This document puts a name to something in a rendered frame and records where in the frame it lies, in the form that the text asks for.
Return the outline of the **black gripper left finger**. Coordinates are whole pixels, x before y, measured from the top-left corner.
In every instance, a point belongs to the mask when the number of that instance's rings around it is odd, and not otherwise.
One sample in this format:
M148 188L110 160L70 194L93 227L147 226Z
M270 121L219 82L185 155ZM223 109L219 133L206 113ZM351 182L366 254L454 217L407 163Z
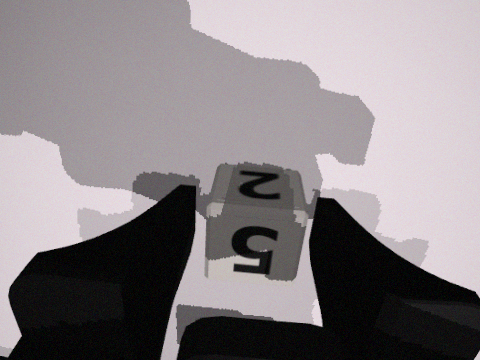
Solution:
M179 185L126 224L37 254L9 288L21 338L7 360L160 360L196 228Z

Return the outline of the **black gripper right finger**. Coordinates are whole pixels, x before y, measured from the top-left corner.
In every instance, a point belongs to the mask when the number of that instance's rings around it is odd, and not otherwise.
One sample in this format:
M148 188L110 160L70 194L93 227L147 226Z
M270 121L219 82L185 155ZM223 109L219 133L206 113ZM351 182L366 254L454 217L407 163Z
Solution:
M317 198L310 264L322 326L346 360L474 360L480 298L402 258L334 198Z

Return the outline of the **grey cube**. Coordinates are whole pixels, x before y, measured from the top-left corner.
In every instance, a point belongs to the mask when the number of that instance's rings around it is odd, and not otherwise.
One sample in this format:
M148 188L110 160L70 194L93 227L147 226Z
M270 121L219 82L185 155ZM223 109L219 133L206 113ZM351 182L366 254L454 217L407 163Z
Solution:
M308 216L297 170L220 164L207 203L204 276L293 286Z

